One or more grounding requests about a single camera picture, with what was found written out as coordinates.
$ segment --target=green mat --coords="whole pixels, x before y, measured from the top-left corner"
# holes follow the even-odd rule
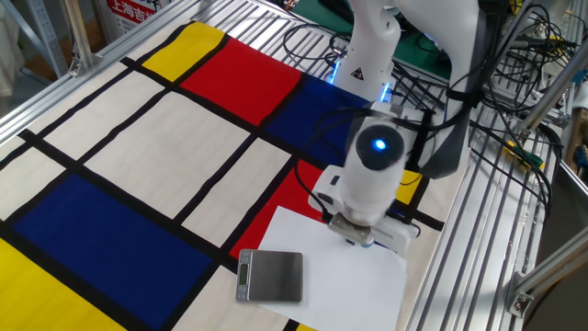
[[[318,24],[324,25],[329,29],[337,32],[348,32],[353,28],[344,19],[331,12],[329,9],[319,4],[318,0],[300,0],[300,2],[292,10],[295,14],[314,21]],[[416,47],[416,39],[418,33],[411,37],[401,40],[394,57],[406,63],[414,65],[425,70],[428,73],[436,74],[437,76],[449,79],[451,69],[436,63],[437,55],[429,51],[423,51]],[[434,50],[435,45],[427,38],[421,39],[421,46],[427,50]]]

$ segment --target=blue light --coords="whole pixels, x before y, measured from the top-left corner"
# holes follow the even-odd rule
[[[341,60],[337,61],[337,64],[334,66],[334,70],[333,70],[333,74],[331,75],[331,77],[329,78],[329,84],[333,84],[334,82],[334,77],[337,74],[337,71],[339,70],[339,65],[341,64]]]
[[[372,146],[373,146],[373,147],[374,147],[374,149],[375,149],[376,151],[378,151],[378,152],[381,152],[381,151],[385,150],[385,149],[386,149],[386,147],[387,147],[387,146],[386,146],[386,143],[385,143],[383,140],[381,140],[381,139],[376,139],[376,140],[375,140],[375,141],[372,143]]]
[[[382,90],[382,94],[379,96],[379,102],[383,102],[384,98],[386,98],[386,94],[388,93],[388,88],[390,88],[390,83],[386,83],[384,89]]]

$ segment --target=warning label sticker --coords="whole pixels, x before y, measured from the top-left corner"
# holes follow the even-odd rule
[[[364,80],[364,73],[361,72],[361,68],[357,68],[351,75],[359,80]]]

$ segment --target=red square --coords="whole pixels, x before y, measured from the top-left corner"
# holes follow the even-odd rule
[[[300,77],[300,71],[231,38],[181,87],[259,125]]]
[[[321,176],[322,170],[299,162],[300,177],[308,188],[313,188]],[[255,216],[254,221],[249,225],[243,236],[231,250],[231,256],[239,258],[242,249],[257,249],[266,235],[267,227],[274,217],[277,206],[287,208],[314,220],[321,219],[321,212],[316,211],[309,205],[309,194],[300,186],[292,169],[286,179],[280,184],[276,192],[264,208]]]

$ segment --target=table surface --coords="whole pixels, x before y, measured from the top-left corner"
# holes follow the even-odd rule
[[[111,63],[128,55],[130,49],[141,45],[155,32],[188,18],[221,29],[241,42],[315,77],[326,79],[332,71],[322,61],[292,59],[284,53],[281,36],[299,22],[275,7],[255,0],[178,1],[158,14],[156,22],[136,29],[106,49],[103,52],[105,61],[95,70],[76,79],[63,78],[39,98],[3,119],[0,122],[0,137],[14,135],[18,128],[24,128],[55,105],[60,97],[87,82],[87,77],[96,76]],[[321,56],[329,49],[328,36],[320,31],[299,31],[293,36],[293,42],[296,42],[293,51],[307,56]],[[439,83],[426,73],[411,72]],[[425,86],[435,95],[443,93],[443,89],[436,85]],[[395,97],[392,102],[410,105],[406,97]],[[496,130],[504,130],[497,114],[486,108],[475,109],[471,118]],[[543,143],[547,139],[540,134],[533,138],[528,141],[527,148],[546,160],[545,171],[548,177],[552,177],[555,167],[552,149]],[[516,330],[522,327],[522,321],[505,310],[505,296],[514,273],[527,272],[535,266],[545,212],[535,196],[506,174],[525,183],[536,193],[537,183],[484,134],[472,131],[469,146],[472,157],[467,163],[464,179],[459,183],[458,196],[407,330]],[[215,286],[218,289],[220,284],[214,284],[210,291],[214,291]]]

